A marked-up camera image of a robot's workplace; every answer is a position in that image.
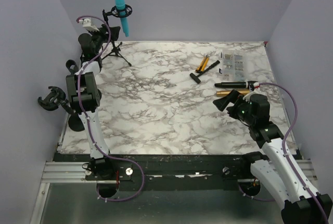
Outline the black microphone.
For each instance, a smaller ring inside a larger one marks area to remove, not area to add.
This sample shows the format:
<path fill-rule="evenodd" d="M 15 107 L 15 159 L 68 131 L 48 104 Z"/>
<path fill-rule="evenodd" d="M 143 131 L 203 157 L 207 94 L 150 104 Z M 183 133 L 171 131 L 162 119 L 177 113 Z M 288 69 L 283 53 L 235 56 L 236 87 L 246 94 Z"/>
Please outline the black microphone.
<path fill-rule="evenodd" d="M 215 83 L 216 88 L 222 89 L 253 89 L 256 81 L 238 81 Z"/>

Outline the gold microphone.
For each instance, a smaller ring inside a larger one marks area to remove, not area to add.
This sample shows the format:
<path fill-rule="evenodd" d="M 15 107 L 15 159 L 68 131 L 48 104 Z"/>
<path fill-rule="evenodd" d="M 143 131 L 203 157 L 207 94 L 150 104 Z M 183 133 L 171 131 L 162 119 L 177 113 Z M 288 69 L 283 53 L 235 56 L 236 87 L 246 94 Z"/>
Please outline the gold microphone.
<path fill-rule="evenodd" d="M 217 97 L 225 97 L 227 96 L 229 93 L 231 92 L 231 90 L 222 90 L 222 91 L 217 91 L 216 92 L 216 96 Z M 242 89 L 242 90 L 237 90 L 237 92 L 239 92 L 240 94 L 243 94 L 243 95 L 247 95 L 250 93 L 250 90 L 247 90 L 247 89 Z"/>

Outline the black round-base mic stand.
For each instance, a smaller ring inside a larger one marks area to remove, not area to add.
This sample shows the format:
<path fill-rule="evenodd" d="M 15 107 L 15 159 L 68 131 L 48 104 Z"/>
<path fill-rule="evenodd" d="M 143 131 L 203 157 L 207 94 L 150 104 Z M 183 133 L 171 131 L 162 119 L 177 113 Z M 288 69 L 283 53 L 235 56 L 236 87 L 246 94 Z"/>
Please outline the black round-base mic stand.
<path fill-rule="evenodd" d="M 95 80 L 101 71 L 99 62 L 93 61 L 91 64 L 84 62 L 79 69 L 74 60 L 68 60 L 66 68 L 70 71 L 70 74 L 66 76 L 69 102 L 72 104 L 79 102 L 78 90 L 80 90 L 82 104 L 91 103 L 99 106 L 101 92 Z"/>

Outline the black round-base shockmount stand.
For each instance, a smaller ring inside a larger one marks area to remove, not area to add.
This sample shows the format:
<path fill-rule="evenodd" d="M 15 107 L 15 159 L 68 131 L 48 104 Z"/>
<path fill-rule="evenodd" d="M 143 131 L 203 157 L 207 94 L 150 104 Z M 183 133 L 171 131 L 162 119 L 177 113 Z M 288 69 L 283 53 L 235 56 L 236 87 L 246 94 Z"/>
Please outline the black round-base shockmount stand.
<path fill-rule="evenodd" d="M 76 111 L 70 107 L 65 92 L 56 86 L 49 86 L 48 88 L 50 89 L 49 94 L 44 99 L 39 97 L 37 99 L 38 104 L 46 111 L 54 111 L 61 106 L 69 114 L 69 128 L 75 132 L 84 131 L 83 123 Z"/>

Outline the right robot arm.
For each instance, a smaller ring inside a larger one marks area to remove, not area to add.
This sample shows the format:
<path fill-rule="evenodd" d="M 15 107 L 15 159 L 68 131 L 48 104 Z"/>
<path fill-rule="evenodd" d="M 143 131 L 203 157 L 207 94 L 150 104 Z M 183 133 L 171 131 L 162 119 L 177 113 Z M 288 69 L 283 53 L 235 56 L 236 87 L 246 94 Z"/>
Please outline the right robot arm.
<path fill-rule="evenodd" d="M 245 178 L 254 176 L 268 190 L 281 210 L 283 222 L 328 223 L 332 199 L 319 192 L 290 153 L 279 127 L 270 120 L 267 97 L 232 90 L 213 104 L 248 126 L 261 151 L 247 155 L 248 160 L 239 165 L 240 174 Z"/>

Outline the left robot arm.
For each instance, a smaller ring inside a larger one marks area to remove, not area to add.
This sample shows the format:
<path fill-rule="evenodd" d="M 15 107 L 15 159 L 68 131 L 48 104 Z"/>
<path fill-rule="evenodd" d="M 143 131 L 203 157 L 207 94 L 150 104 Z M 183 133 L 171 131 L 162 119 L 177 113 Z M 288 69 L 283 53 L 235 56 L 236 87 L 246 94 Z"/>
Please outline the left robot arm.
<path fill-rule="evenodd" d="M 100 28 L 88 28 L 87 33 L 80 34 L 78 42 L 82 50 L 81 68 L 71 60 L 67 67 L 73 66 L 71 74 L 66 76 L 66 85 L 71 109 L 74 110 L 80 127 L 71 127 L 74 131 L 84 130 L 90 147 L 90 162 L 87 171 L 98 179 L 110 180 L 116 175 L 116 168 L 108 158 L 109 148 L 103 137 L 98 108 L 101 92 L 97 88 L 95 77 L 101 72 L 101 52 L 103 44 L 111 39 L 111 44 L 118 39 L 120 26 L 111 27 L 108 32 L 103 24 Z"/>

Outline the black tripod mic stand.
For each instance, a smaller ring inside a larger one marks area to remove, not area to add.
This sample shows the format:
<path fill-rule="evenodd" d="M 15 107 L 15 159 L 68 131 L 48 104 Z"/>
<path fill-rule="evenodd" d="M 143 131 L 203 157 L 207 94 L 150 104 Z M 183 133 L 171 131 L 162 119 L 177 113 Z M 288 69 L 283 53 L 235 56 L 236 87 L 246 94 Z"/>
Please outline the black tripod mic stand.
<path fill-rule="evenodd" d="M 132 11 L 133 11 L 132 7 L 130 5 L 126 4 L 126 15 L 123 16 L 123 17 L 130 16 L 132 14 Z M 105 21 L 105 23 L 106 23 L 107 26 L 109 26 L 109 22 L 108 21 L 109 21 L 109 17 L 111 17 L 111 16 L 116 17 L 116 18 L 121 18 L 121 16 L 119 16 L 119 14 L 118 14 L 118 10 L 117 10 L 116 6 L 113 6 L 111 8 L 111 11 L 108 11 L 108 12 L 105 12 L 105 10 L 103 10 L 103 18 L 104 18 L 104 21 Z M 129 61 L 127 61 L 125 59 L 125 57 L 123 57 L 121 55 L 121 53 L 120 53 L 120 51 L 121 51 L 120 46 L 123 44 L 123 42 L 120 42 L 118 45 L 115 45 L 115 42 L 111 42 L 111 44 L 112 44 L 112 50 L 111 50 L 111 52 L 108 53 L 107 55 L 105 55 L 102 58 L 102 60 L 104 60 L 107 57 L 111 57 L 111 56 L 120 57 L 125 62 L 127 62 L 127 64 L 131 67 L 132 64 Z"/>

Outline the blue microphone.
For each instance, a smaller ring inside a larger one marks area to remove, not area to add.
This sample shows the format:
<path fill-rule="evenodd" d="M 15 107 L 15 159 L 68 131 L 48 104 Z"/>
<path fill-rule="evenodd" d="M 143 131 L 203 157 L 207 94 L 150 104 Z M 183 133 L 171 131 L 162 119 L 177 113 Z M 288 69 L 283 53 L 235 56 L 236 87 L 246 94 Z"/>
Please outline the blue microphone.
<path fill-rule="evenodd" d="M 129 24 L 128 24 L 128 21 L 127 21 L 127 17 L 123 17 L 123 16 L 126 15 L 125 1 L 124 0 L 115 0 L 115 5 L 116 5 L 116 8 L 118 10 L 119 16 L 121 16 L 120 20 L 121 20 L 121 25 L 122 25 L 123 32 L 124 32 L 126 37 L 129 37 L 130 31 L 129 31 Z"/>

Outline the clear plastic screw box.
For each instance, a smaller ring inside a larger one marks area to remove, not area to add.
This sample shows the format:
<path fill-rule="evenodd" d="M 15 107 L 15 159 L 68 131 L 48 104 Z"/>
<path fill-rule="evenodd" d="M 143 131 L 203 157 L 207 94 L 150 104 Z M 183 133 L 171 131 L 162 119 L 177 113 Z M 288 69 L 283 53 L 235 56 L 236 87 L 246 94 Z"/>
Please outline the clear plastic screw box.
<path fill-rule="evenodd" d="M 245 81 L 247 78 L 247 59 L 240 51 L 221 51 L 219 73 L 223 81 Z"/>

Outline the yellow utility knife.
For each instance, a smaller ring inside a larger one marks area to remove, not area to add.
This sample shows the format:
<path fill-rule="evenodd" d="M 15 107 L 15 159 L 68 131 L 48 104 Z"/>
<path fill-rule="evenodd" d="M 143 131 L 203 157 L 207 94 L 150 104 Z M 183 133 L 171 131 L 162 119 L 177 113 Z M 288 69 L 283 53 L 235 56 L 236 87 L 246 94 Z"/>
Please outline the yellow utility knife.
<path fill-rule="evenodd" d="M 209 61 L 209 56 L 205 55 L 202 62 L 200 63 L 199 67 L 195 70 L 196 73 L 202 73 Z"/>

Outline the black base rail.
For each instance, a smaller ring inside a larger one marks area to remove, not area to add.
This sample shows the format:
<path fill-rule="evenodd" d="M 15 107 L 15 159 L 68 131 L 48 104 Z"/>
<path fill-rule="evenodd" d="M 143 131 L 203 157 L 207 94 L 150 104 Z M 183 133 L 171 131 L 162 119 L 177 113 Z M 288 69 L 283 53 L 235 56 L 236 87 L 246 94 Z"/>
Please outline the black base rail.
<path fill-rule="evenodd" d="M 88 182 L 102 190 L 187 191 L 237 190 L 255 180 L 250 165 L 267 155 L 118 155 L 84 164 Z"/>

